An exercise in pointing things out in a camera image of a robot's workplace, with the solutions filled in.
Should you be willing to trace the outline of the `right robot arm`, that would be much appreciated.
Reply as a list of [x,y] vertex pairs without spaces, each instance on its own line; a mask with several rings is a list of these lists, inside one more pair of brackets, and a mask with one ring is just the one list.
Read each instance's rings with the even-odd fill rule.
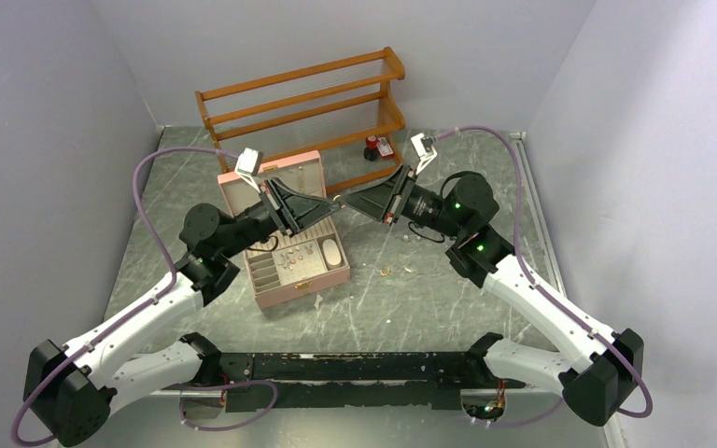
[[558,395],[586,423],[606,425],[638,386],[644,341],[633,329],[617,331],[584,312],[518,259],[490,224],[499,205],[482,175],[449,178],[454,186],[435,192],[418,186],[415,170],[403,165],[337,202],[383,224],[405,217],[438,232],[452,243],[446,256],[458,275],[508,303],[555,347],[537,349],[491,333],[466,363],[475,385],[498,378],[534,385]]

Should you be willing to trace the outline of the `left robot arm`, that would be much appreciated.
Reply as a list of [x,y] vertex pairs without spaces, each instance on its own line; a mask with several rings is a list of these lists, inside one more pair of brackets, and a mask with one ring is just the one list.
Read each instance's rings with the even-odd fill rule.
[[109,416],[168,386],[207,388],[221,374],[220,352],[191,333],[140,357],[139,348],[163,327],[193,315],[224,293],[239,274],[231,258],[279,232],[294,236],[340,210],[332,200],[296,192],[276,178],[258,188],[260,200],[232,217],[210,203],[185,215],[180,240],[187,250],[171,271],[121,312],[63,345],[45,340],[30,354],[23,404],[10,428],[32,412],[64,447],[93,435]]

